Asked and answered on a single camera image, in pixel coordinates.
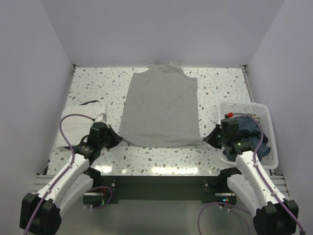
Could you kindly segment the grey tank top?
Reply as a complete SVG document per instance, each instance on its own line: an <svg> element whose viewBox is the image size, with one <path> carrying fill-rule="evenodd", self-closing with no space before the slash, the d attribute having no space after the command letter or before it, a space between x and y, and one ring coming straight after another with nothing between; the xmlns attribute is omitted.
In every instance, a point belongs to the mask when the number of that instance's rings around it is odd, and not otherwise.
<svg viewBox="0 0 313 235"><path fill-rule="evenodd" d="M198 81L177 63L152 64L134 73L120 123L120 136L141 147L181 147L202 141Z"/></svg>

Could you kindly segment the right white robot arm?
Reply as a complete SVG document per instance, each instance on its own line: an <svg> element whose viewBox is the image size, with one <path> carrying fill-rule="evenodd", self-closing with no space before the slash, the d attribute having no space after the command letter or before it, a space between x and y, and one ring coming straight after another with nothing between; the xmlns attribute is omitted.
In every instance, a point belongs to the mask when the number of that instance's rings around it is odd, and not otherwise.
<svg viewBox="0 0 313 235"><path fill-rule="evenodd" d="M236 167L221 170L212 186L223 192L232 191L244 203L253 217L259 235L291 235L296 232L299 208L289 200L265 172L257 151L263 144L264 132L252 118L257 131L250 135L239 128L234 117L225 116L204 142L234 157Z"/></svg>

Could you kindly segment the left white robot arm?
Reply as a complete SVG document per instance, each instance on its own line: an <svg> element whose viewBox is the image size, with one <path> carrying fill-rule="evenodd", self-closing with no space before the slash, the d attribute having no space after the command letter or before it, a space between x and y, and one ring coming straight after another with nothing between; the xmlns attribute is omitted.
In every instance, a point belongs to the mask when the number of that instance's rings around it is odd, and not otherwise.
<svg viewBox="0 0 313 235"><path fill-rule="evenodd" d="M25 234L54 235L62 216L85 192L101 188L101 174L91 168L103 149L111 149L121 143L110 125L104 122L92 124L72 150L72 156L64 167L35 194L28 193L22 200L20 228Z"/></svg>

